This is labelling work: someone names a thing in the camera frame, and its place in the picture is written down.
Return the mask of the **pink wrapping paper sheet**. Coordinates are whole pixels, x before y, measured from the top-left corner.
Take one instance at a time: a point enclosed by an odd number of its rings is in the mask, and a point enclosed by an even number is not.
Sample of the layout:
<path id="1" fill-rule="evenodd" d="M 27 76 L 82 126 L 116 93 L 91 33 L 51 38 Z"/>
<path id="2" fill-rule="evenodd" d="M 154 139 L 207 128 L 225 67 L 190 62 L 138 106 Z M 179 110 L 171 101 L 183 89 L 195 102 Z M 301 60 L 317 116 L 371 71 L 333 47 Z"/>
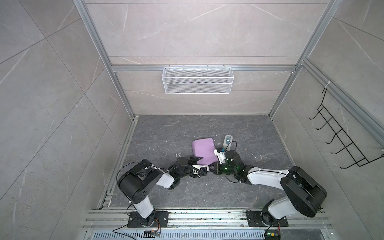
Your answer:
<path id="1" fill-rule="evenodd" d="M 216 147 L 212 138 L 193 141 L 192 150 L 195 158 L 201 158 L 198 165 L 211 165 L 219 161 L 215 155 Z"/>

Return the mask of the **grey tape dispenser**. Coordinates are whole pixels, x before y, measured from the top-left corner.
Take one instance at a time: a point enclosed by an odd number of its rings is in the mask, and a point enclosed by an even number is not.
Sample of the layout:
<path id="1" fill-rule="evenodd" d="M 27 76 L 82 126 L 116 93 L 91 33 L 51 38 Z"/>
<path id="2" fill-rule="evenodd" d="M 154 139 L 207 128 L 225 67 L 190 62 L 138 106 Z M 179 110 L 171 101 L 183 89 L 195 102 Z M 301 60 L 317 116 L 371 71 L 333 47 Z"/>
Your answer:
<path id="1" fill-rule="evenodd" d="M 222 148 L 224 150 L 230 150 L 232 142 L 233 142 L 233 136 L 232 135 L 226 135 Z"/>

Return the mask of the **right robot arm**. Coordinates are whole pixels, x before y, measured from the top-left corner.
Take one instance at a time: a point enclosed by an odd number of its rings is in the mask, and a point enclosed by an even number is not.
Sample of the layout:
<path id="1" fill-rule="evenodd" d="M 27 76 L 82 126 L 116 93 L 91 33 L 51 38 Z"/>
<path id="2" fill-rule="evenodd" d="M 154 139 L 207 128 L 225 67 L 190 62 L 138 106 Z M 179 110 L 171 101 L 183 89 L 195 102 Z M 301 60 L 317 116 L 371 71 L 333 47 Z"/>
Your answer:
<path id="1" fill-rule="evenodd" d="M 236 151 L 214 150 L 218 161 L 209 165 L 216 175 L 232 175 L 236 183 L 263 185 L 283 190 L 285 197 L 269 201 L 260 213 L 265 225 L 275 224 L 297 213 L 313 218 L 326 199 L 327 191 L 298 166 L 289 170 L 269 170 L 245 165 Z"/>

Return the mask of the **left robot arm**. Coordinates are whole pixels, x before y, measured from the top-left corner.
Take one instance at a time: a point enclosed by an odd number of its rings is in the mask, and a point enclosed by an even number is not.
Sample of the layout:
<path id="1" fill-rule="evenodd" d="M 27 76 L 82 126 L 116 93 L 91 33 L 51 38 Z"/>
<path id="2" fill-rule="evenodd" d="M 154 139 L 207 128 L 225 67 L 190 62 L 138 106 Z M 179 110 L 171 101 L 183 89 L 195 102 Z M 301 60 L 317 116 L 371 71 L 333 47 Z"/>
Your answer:
<path id="1" fill-rule="evenodd" d="M 184 177 L 200 178 L 209 172 L 207 165 L 198 165 L 197 158 L 179 157 L 170 167 L 160 168 L 144 159 L 140 162 L 126 164 L 132 166 L 125 173 L 117 173 L 119 190 L 131 201 L 142 220 L 152 221 L 155 207 L 149 199 L 149 193 L 155 186 L 167 190 L 177 187 Z"/>

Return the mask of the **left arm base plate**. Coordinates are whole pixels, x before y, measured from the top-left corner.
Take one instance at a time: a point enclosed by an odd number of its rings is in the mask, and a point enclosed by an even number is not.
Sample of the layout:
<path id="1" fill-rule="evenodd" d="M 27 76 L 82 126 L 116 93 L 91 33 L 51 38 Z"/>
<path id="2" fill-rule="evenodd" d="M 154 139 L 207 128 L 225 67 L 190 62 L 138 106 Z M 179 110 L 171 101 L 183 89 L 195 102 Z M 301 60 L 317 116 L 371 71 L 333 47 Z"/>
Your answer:
<path id="1" fill-rule="evenodd" d="M 137 212 L 131 212 L 128 228 L 166 228 L 169 221 L 169 212 L 166 211 L 155 211 L 151 213 L 147 218 L 143 218 Z"/>

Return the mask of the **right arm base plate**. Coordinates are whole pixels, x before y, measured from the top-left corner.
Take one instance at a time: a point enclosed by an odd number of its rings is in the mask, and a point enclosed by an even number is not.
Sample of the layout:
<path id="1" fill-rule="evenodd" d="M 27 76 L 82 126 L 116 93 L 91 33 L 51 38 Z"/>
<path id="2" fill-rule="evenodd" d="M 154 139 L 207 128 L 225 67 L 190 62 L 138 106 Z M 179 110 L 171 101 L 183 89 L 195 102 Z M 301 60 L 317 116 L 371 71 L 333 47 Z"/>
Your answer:
<path id="1" fill-rule="evenodd" d="M 248 221 L 249 227 L 288 227 L 288 221 L 286 217 L 282 219 L 275 219 L 269 213 L 264 213 L 262 211 L 251 211 L 246 210 L 246 218 Z"/>

